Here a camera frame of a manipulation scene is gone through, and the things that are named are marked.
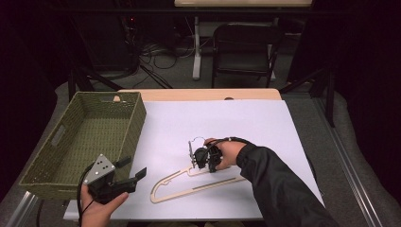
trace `dark background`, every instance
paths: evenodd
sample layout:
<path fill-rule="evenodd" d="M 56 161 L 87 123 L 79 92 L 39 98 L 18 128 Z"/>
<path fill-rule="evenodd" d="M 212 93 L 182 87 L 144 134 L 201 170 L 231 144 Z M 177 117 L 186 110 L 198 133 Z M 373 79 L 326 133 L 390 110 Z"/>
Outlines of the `dark background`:
<path fill-rule="evenodd" d="M 351 9 L 353 4 L 317 0 L 314 9 Z M 42 135 L 56 105 L 54 90 L 67 81 L 71 60 L 88 65 L 91 61 L 65 17 L 45 14 L 36 1 L 27 0 L 1 0 L 0 10 L 1 97 L 5 104 L 0 147 L 2 200 Z M 347 51 L 341 53 L 336 70 L 336 91 L 347 100 L 357 143 L 399 203 L 400 11 L 399 1 L 379 1 L 351 37 Z M 334 44 L 348 25 L 341 20 L 308 21 L 288 80 L 300 79 L 325 65 L 336 53 Z"/>

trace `basket handle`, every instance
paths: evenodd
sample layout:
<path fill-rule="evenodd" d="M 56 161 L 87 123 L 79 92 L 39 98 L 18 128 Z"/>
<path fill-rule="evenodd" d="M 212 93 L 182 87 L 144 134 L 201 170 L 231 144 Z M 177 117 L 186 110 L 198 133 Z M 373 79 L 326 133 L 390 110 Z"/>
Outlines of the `basket handle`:
<path fill-rule="evenodd" d="M 123 97 L 119 94 L 107 94 L 98 97 L 100 102 L 121 102 Z"/>

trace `wooden table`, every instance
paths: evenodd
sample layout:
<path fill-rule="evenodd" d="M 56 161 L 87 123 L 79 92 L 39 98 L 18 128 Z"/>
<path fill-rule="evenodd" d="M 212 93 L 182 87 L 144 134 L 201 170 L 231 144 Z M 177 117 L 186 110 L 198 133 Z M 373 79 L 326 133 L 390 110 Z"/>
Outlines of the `wooden table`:
<path fill-rule="evenodd" d="M 125 89 L 119 92 L 140 92 L 144 101 L 195 101 L 233 99 L 281 100 L 276 89 Z"/>
<path fill-rule="evenodd" d="M 312 0 L 175 0 L 176 7 L 310 7 Z"/>

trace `metal rail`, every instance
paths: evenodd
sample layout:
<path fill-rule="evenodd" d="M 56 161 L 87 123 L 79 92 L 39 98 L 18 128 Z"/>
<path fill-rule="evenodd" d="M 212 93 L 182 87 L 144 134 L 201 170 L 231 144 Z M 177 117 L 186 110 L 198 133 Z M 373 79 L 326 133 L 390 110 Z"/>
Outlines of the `metal rail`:
<path fill-rule="evenodd" d="M 17 206 L 11 218 L 9 219 L 9 223 L 6 225 L 6 227 L 25 226 L 25 222 L 38 199 L 39 198 L 32 193 L 26 192 L 21 199 L 20 204 Z"/>
<path fill-rule="evenodd" d="M 360 181 L 359 176 L 357 175 L 356 170 L 343 146 L 340 137 L 335 128 L 332 128 L 328 121 L 325 120 L 324 117 L 324 106 L 323 101 L 320 98 L 313 98 L 315 105 L 318 107 L 318 114 L 324 123 L 327 131 L 330 133 L 330 136 L 333 139 L 335 146 L 337 147 L 338 155 L 340 157 L 340 164 L 342 170 L 344 171 L 345 177 L 348 180 L 348 183 L 351 186 L 351 189 L 354 192 L 355 198 L 357 199 L 357 203 L 362 211 L 363 216 L 370 227 L 382 227 L 382 223 L 380 218 L 378 217 L 374 206 L 372 205 L 371 200 L 369 199 L 368 194 L 366 193 L 366 189 Z"/>

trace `chair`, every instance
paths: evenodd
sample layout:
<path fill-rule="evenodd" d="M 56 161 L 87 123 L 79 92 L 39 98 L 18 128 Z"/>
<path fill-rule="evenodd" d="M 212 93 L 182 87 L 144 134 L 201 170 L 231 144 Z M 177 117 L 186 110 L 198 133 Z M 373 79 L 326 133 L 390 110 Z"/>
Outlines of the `chair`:
<path fill-rule="evenodd" d="M 213 35 L 212 88 L 218 74 L 266 77 L 269 87 L 284 32 L 276 26 L 230 23 Z"/>

